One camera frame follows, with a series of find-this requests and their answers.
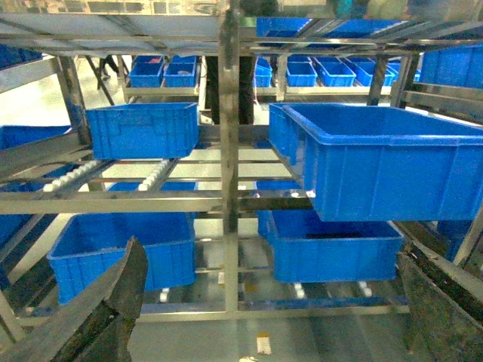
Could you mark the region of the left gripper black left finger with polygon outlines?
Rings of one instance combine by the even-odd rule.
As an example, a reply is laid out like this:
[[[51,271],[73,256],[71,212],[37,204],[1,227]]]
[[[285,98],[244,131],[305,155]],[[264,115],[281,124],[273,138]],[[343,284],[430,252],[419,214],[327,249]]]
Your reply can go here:
[[[74,299],[1,354],[2,361],[131,361],[140,316],[146,251],[132,237],[119,261]]]

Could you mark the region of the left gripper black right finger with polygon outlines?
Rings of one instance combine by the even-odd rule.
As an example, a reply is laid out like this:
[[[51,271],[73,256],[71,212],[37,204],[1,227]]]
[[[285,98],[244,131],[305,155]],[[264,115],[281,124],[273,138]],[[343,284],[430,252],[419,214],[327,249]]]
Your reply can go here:
[[[411,328],[435,361],[482,360],[482,280],[410,241],[397,255]]]

